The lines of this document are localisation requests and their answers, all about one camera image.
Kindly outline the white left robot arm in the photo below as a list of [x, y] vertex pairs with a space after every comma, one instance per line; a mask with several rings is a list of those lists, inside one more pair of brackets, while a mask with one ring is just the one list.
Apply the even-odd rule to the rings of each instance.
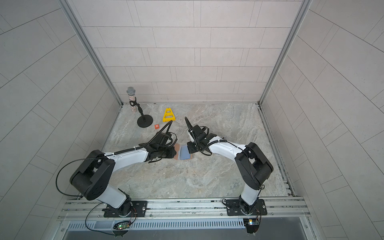
[[133, 164], [174, 158], [177, 140], [173, 140], [169, 132], [172, 123], [168, 122], [152, 139], [137, 147], [115, 153], [92, 151], [73, 173], [70, 184], [87, 200], [107, 204], [105, 212], [115, 211], [115, 216], [128, 215], [132, 208], [131, 198], [110, 185], [112, 173]]

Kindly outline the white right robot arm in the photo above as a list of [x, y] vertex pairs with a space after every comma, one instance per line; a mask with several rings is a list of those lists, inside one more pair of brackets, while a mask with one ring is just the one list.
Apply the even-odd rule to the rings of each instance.
[[239, 197], [239, 208], [246, 215], [254, 213], [264, 182], [274, 171], [268, 158], [255, 143], [235, 144], [210, 133], [206, 126], [193, 126], [187, 117], [185, 121], [191, 139], [187, 143], [189, 153], [199, 152], [205, 156], [217, 154], [234, 161], [245, 182], [244, 190]]

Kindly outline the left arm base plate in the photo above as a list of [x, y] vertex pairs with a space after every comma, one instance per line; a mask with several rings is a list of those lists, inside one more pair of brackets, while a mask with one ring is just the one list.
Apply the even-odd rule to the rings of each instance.
[[120, 208], [115, 209], [110, 205], [102, 209], [105, 218], [127, 218], [144, 217], [146, 214], [148, 201], [128, 201]]

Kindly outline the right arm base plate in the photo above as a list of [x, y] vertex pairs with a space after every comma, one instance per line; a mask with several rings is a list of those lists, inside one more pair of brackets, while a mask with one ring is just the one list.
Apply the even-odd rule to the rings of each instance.
[[242, 198], [222, 199], [222, 204], [226, 206], [228, 216], [266, 216], [268, 214], [263, 199], [257, 199], [252, 205], [248, 205]]

